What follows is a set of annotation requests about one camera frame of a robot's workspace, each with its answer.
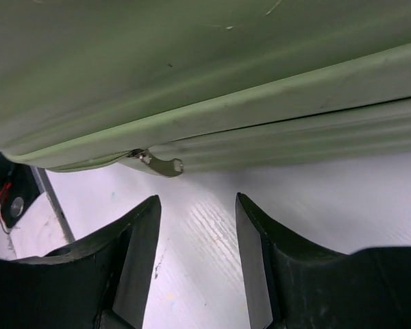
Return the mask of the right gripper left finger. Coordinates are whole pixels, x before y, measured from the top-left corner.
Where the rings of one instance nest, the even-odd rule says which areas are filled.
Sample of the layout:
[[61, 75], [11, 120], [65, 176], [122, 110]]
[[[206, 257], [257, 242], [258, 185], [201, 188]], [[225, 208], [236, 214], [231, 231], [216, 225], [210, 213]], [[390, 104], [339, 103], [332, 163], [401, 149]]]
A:
[[0, 328], [141, 328], [160, 219], [152, 196], [45, 256], [0, 259]]

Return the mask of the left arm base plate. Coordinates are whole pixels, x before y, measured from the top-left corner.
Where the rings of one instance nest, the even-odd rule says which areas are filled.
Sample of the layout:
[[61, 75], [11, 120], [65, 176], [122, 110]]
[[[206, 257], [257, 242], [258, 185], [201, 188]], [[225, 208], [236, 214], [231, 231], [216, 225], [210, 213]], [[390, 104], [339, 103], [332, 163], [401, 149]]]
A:
[[0, 223], [5, 233], [10, 233], [41, 193], [31, 167], [0, 153]]

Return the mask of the green suitcase with blue lining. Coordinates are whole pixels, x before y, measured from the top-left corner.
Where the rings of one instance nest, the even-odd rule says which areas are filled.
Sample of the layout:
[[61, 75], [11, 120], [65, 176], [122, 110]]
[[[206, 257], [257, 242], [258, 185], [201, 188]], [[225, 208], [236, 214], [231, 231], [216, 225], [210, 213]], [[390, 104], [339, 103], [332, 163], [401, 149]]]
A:
[[187, 172], [411, 150], [411, 1], [0, 1], [0, 152]]

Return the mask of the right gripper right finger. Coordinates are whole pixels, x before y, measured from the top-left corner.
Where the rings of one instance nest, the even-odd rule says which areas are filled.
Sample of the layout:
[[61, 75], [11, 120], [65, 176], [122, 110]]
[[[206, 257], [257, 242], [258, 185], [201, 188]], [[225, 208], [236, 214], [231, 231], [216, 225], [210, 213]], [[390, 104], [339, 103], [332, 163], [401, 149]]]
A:
[[411, 328], [411, 246], [342, 254], [236, 196], [252, 328]]

